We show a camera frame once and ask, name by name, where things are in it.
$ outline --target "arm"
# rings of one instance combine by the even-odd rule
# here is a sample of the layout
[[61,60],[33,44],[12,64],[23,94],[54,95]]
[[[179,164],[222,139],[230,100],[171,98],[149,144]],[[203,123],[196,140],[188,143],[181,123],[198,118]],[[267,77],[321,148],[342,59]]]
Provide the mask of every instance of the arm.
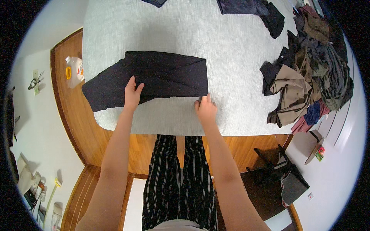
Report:
[[105,150],[99,181],[85,215],[76,226],[77,231],[118,228],[127,183],[132,116],[144,84],[140,84],[137,90],[135,86],[133,76],[125,88],[125,107]]
[[250,201],[236,163],[218,130],[217,107],[210,94],[194,105],[207,137],[217,197],[227,230],[270,230]]

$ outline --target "chair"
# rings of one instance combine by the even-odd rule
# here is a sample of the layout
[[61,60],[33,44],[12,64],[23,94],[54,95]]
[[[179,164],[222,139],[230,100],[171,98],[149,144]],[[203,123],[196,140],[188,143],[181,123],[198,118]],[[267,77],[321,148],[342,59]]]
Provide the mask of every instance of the chair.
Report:
[[266,168],[254,171],[251,171],[248,167],[246,169],[251,173],[253,181],[258,187],[263,186],[263,184],[268,181],[281,181],[282,186],[284,185],[282,198],[289,205],[301,196],[310,186],[299,172],[297,166],[289,160],[282,147],[278,145],[278,148],[285,158],[285,161],[274,165],[255,148],[254,151],[266,163]]

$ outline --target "wooden trim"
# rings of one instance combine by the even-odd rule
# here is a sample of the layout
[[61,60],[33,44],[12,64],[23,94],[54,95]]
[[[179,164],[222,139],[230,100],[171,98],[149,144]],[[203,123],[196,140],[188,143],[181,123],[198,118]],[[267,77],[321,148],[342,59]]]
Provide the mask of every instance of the wooden trim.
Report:
[[68,39],[70,39],[71,37],[75,36],[76,34],[82,32],[84,30],[84,28],[81,28],[81,29],[78,29],[77,31],[73,32],[72,34],[68,35],[66,38],[64,38],[62,41],[58,42],[58,44],[56,44],[52,50],[54,50],[57,46],[59,46],[60,44],[64,43],[65,41],[67,41]]
[[51,49],[51,52],[50,52],[50,68],[51,68],[51,83],[53,85],[55,102],[57,103],[57,108],[58,108],[58,111],[59,111],[60,119],[62,120],[64,129],[65,129],[65,131],[68,135],[68,138],[70,139],[70,141],[72,143],[72,146],[73,146],[74,150],[76,151],[76,153],[77,153],[78,157],[80,158],[81,162],[86,166],[88,163],[85,160],[84,156],[82,155],[82,152],[79,149],[79,147],[76,143],[76,140],[74,139],[74,137],[71,133],[71,130],[68,126],[67,119],[65,117],[65,114],[64,114],[64,111],[63,111],[63,108],[62,108],[62,103],[60,101],[58,86],[57,86],[57,75],[56,75],[56,70],[55,70],[55,48],[57,48],[60,44],[62,44],[63,42],[65,42],[69,38],[71,38],[71,37],[75,36],[76,34],[80,33],[81,31],[83,31],[83,28],[75,31],[74,33],[69,35],[67,38],[60,41],[57,45],[55,45]]
[[85,175],[88,174],[88,171],[87,171],[87,168],[88,167],[91,167],[91,165],[87,165],[87,166],[84,167],[84,169],[82,170],[80,176],[77,179],[76,184],[73,187],[73,190],[72,190],[71,195],[70,195],[70,197],[68,199],[68,202],[67,202],[67,206],[65,207],[65,210],[64,210],[64,214],[63,214],[63,218],[62,218],[62,224],[60,226],[61,227],[61,230],[64,230],[64,227],[66,226],[66,220],[67,220],[66,217],[67,217],[68,211],[70,210],[71,202],[72,202],[72,200],[74,198],[74,195],[76,194],[76,192],[77,192],[77,190],[79,188],[79,185],[82,183],[82,179],[84,179],[85,178]]
[[123,230],[123,225],[125,223],[125,217],[126,217],[128,198],[130,197],[132,182],[134,181],[134,178],[135,178],[135,173],[129,172],[127,175],[126,191],[125,191],[125,196],[123,198],[122,209],[121,209],[121,219],[120,219],[120,223],[118,224],[118,231]]
[[134,178],[136,178],[136,179],[143,179],[143,180],[146,180],[146,179],[148,179],[148,175],[147,175],[147,174],[139,174],[139,173],[135,173]]
[[64,210],[61,230],[73,231],[85,214],[98,183],[100,167],[88,164],[81,172]]
[[289,211],[289,214],[290,214],[290,217],[292,218],[292,222],[296,225],[297,227],[297,230],[298,231],[303,231],[303,228],[302,228],[302,224],[299,220],[299,217],[298,217],[298,213],[297,213],[297,210],[296,208],[294,207],[293,204],[291,204],[289,207],[288,207],[288,211]]

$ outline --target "detergent bottle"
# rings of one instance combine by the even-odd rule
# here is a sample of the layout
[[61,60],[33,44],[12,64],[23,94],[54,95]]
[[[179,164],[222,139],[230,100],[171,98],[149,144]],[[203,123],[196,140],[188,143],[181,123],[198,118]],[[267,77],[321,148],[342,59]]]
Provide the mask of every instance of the detergent bottle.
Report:
[[85,79],[82,59],[68,56],[65,61],[67,62],[65,75],[67,77],[68,87],[74,88]]

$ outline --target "black pants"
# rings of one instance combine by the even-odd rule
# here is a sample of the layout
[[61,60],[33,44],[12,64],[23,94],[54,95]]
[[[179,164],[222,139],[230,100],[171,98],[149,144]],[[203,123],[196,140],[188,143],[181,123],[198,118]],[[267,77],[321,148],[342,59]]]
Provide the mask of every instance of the black pants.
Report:
[[144,189],[142,230],[174,219],[217,230],[215,192],[201,136],[185,137],[183,176],[180,185],[176,137],[158,135]]

